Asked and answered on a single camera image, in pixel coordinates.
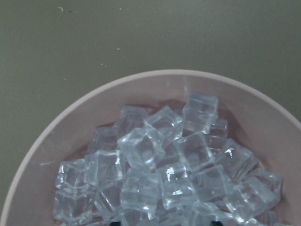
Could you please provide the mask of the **pink bowl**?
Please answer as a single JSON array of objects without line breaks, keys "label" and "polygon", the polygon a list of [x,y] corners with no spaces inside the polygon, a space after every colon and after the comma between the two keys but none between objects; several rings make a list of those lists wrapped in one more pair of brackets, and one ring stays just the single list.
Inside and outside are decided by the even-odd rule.
[{"label": "pink bowl", "polygon": [[114,122],[123,105],[181,107],[190,92],[218,96],[229,134],[262,165],[284,178],[280,221],[301,223],[301,124],[286,109],[238,81],[192,70],[130,75],[86,94],[42,132],[22,161],[1,216],[3,226],[53,226],[54,182],[60,162],[83,151],[96,126]]}]

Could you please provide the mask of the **pile of clear ice cubes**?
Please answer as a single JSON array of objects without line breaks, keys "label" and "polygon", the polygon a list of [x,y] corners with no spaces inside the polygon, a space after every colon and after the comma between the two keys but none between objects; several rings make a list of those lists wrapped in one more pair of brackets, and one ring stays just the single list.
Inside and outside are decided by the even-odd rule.
[{"label": "pile of clear ice cubes", "polygon": [[184,108],[126,105],[86,152],[60,163],[53,219],[61,226],[277,226],[282,177],[228,137],[216,96]]}]

